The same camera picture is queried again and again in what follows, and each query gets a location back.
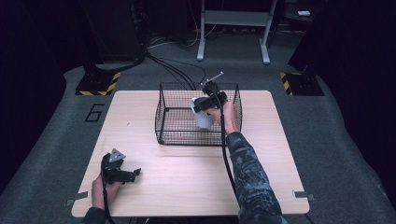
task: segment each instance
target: wooden table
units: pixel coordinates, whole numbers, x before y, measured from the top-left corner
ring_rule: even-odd
[[[242,133],[254,146],[284,214],[309,210],[290,147],[269,91],[240,91]],[[116,148],[126,158],[121,169],[141,168],[134,183],[121,186],[110,205],[114,217],[227,216],[238,204],[227,176],[221,147],[163,146],[158,144],[154,120],[158,91],[117,91],[108,110],[76,200],[75,217],[92,206],[92,181],[107,152]]]

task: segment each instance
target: white cup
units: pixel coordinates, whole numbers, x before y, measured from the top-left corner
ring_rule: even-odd
[[[195,118],[195,124],[200,127],[200,128],[210,128],[212,125],[215,123],[215,118],[212,115],[206,114],[205,111],[200,111],[198,113],[195,113],[194,107],[195,107],[195,100],[199,99],[197,97],[191,99],[191,110],[192,113],[194,114]]]

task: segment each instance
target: wire mesh basket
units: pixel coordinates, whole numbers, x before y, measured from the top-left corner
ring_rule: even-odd
[[[238,85],[217,83],[236,110],[236,125],[242,128],[242,104]],[[155,115],[155,133],[162,145],[221,146],[221,127],[216,122],[210,128],[199,128],[191,109],[191,99],[207,97],[198,84],[163,82]]]

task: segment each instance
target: chair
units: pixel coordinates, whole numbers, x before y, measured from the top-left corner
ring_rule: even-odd
[[[305,31],[314,18],[318,15],[324,5],[325,0],[297,0],[288,2],[287,0],[278,1],[276,14],[272,27],[272,34],[268,40],[267,46],[271,47],[272,41],[276,34],[277,28],[281,21],[287,21],[290,25],[298,25],[301,30]],[[299,11],[309,11],[309,16],[299,15]]]

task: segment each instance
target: camouflage sleeve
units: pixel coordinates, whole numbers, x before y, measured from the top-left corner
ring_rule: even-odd
[[[230,133],[227,146],[239,203],[239,223],[288,223],[253,147],[241,133]]]

